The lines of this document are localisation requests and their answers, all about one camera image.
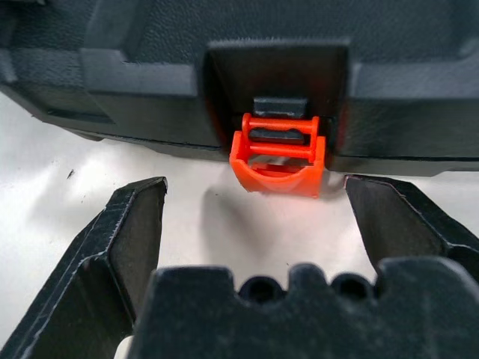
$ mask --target white background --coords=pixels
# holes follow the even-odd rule
[[[113,191],[155,176],[169,184],[160,266],[228,266],[237,287],[255,274],[286,287],[287,270],[299,262],[316,263],[330,280],[343,271],[374,280],[340,174],[331,174],[319,200],[249,194],[228,163],[88,141],[0,94],[0,347]],[[479,173],[404,179],[479,235]]]

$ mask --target orange plastic clip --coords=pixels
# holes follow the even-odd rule
[[[312,120],[285,120],[275,118],[256,118],[245,114],[242,118],[242,131],[236,131],[230,154],[230,164],[239,182],[247,191],[273,191],[319,197],[320,184],[324,169],[326,139],[318,136],[320,118]],[[272,131],[299,130],[309,135],[309,145],[271,144],[253,142],[249,139],[252,129]],[[253,163],[248,160],[251,155],[285,156],[307,159],[305,167],[289,165],[271,165]]]

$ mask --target white surface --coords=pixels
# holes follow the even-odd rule
[[[288,268],[299,262],[316,263],[328,279],[342,271],[374,279],[341,175],[331,176],[321,200],[248,194],[227,163],[87,141],[0,94],[0,346],[112,192],[154,176],[169,184],[160,266],[228,266],[237,287],[254,274],[286,286]],[[405,180],[479,235],[479,174]]]

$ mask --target orange latch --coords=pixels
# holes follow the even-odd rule
[[[326,138],[318,136],[320,118],[312,120],[291,120],[252,117],[242,118],[242,131],[236,131],[230,154],[230,164],[239,182],[247,191],[273,191],[319,197],[321,177],[324,169]],[[309,144],[282,144],[252,141],[249,137],[253,129],[269,131],[300,131],[309,136]],[[251,155],[284,156],[306,159],[304,167],[253,163]]]

